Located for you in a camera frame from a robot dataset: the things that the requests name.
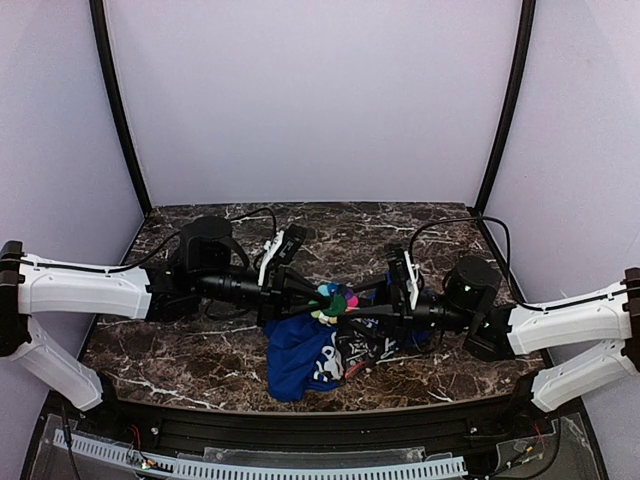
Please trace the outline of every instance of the black frame bar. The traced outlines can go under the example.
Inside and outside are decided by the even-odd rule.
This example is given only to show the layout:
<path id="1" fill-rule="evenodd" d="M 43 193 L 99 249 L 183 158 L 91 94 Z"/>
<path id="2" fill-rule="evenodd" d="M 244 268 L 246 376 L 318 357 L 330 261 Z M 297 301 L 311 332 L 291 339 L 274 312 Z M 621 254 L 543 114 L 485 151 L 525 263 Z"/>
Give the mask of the black frame bar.
<path id="1" fill-rule="evenodd" d="M 504 147 L 507 144 L 507 137 L 511 129 L 513 114 L 516 111 L 518 102 L 518 94 L 520 93 L 520 85 L 524 75 L 524 67 L 527 61 L 527 52 L 529 50 L 529 40 L 531 40 L 531 30 L 533 28 L 533 16 L 536 8 L 536 0 L 522 0 L 522 10 L 520 11 L 520 24 L 518 25 L 518 36 L 516 38 L 516 47 L 513 53 L 513 61 L 511 63 L 511 74 L 507 83 L 507 91 L 504 96 L 502 105 L 502 113 L 496 130 L 496 136 L 493 140 L 493 147 L 489 155 L 487 169 L 484 172 L 480 192 L 476 199 L 476 211 L 483 213 L 489 203 L 491 190 L 498 175 L 500 162 L 504 153 Z"/>
<path id="2" fill-rule="evenodd" d="M 147 187 L 142 177 L 140 163 L 136 156 L 136 150 L 131 139 L 131 131 L 122 104 L 122 96 L 120 95 L 120 87 L 118 86 L 118 78 L 113 63 L 113 54 L 111 52 L 111 44 L 109 43 L 109 32 L 107 30 L 107 19 L 104 14 L 104 3 L 102 0 L 89 0 L 91 7 L 91 19 L 93 21 L 93 31 L 96 36 L 96 47 L 98 49 L 98 57 L 100 58 L 100 66 L 102 67 L 102 76 L 104 78 L 104 86 L 109 97 L 109 105 L 111 106 L 111 114 L 113 115 L 113 123 L 118 132 L 120 139 L 120 147 L 122 154 L 131 176 L 133 188 L 138 197 L 138 203 L 142 209 L 142 213 L 146 216 L 151 211 L 151 199 Z"/>

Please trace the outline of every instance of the white print on cloth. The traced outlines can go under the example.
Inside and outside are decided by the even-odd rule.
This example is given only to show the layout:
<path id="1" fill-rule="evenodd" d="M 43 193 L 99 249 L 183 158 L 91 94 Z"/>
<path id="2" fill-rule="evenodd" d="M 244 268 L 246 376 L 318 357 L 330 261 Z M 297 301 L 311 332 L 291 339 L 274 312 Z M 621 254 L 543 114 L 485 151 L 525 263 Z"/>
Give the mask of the white print on cloth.
<path id="1" fill-rule="evenodd" d="M 340 380 L 344 374 L 342 367 L 342 355 L 340 351 L 335 347 L 336 344 L 336 332 L 331 334 L 331 343 L 333 346 L 326 345 L 322 347 L 322 354 L 326 360 L 321 362 L 316 361 L 317 370 L 313 372 L 313 379 L 323 381 L 325 383 L 331 380 Z"/>

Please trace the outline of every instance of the white panel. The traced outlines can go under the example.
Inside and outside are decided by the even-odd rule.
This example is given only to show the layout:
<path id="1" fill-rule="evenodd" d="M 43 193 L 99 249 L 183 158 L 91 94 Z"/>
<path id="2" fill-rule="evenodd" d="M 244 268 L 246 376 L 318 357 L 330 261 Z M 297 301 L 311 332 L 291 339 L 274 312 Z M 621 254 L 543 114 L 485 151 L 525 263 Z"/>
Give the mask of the white panel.
<path id="1" fill-rule="evenodd" d="M 106 3 L 154 204 L 475 200 L 520 2 Z"/>
<path id="2" fill-rule="evenodd" d="M 0 1 L 0 245 L 118 263 L 142 221 L 107 102 L 84 0 Z M 38 314 L 76 355 L 91 316 Z M 20 477 L 47 389 L 0 365 L 0 479 Z"/>
<path id="3" fill-rule="evenodd" d="M 537 4 L 488 208 L 512 227 L 514 272 L 530 301 L 593 291 L 640 266 L 638 25 L 639 2 Z M 626 378 L 585 396 L 612 479 L 637 478 L 639 395 L 640 380 Z"/>

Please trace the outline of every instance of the blue cloth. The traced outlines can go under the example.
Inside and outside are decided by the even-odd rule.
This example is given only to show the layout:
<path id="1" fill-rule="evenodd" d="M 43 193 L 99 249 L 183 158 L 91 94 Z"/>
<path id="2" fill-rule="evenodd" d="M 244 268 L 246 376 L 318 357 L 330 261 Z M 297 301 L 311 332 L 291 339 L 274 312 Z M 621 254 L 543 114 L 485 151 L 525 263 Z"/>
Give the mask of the blue cloth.
<path id="1" fill-rule="evenodd" d="M 334 327 L 323 325 L 311 315 L 271 320 L 264 329 L 269 337 L 267 376 L 269 394 L 281 402 L 301 400 L 306 389 L 329 391 L 339 385 L 323 374 L 324 347 L 335 347 Z"/>

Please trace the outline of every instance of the marble table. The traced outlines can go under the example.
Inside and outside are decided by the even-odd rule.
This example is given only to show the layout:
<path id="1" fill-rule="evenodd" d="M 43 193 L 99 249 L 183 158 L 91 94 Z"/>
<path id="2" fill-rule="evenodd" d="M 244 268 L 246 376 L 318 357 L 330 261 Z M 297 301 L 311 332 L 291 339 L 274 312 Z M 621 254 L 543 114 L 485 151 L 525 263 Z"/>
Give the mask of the marble table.
<path id="1" fill-rule="evenodd" d="M 148 216 L 129 255 L 136 260 L 161 239 L 201 215 L 235 217 L 262 204 L 156 208 Z M 465 217 L 455 203 L 285 203 L 268 204 L 279 227 L 308 229 L 293 267 L 314 283 L 359 283 L 386 269 L 383 246 L 408 243 L 420 225 Z M 261 251 L 271 231 L 266 215 L 234 222 L 234 238 L 250 257 Z M 165 258 L 174 239 L 161 253 Z M 426 284 L 439 291 L 442 277 L 465 254 L 494 265 L 490 250 L 471 222 L 443 225 L 416 242 L 415 257 Z M 499 303 L 510 300 L 504 282 Z M 510 393 L 517 378 L 543 368 L 539 354 L 484 363 L 462 349 L 463 336 L 447 334 L 437 352 L 403 352 L 327 393 L 307 392 L 297 403 L 280 403 L 267 392 L 267 339 L 253 314 L 234 320 L 197 315 L 171 323 L 145 323 L 101 316 L 83 362 L 106 373 L 121 399 L 171 407 L 242 412 L 336 412 L 402 408 L 461 402 Z M 224 304 L 211 305 L 220 315 Z"/>

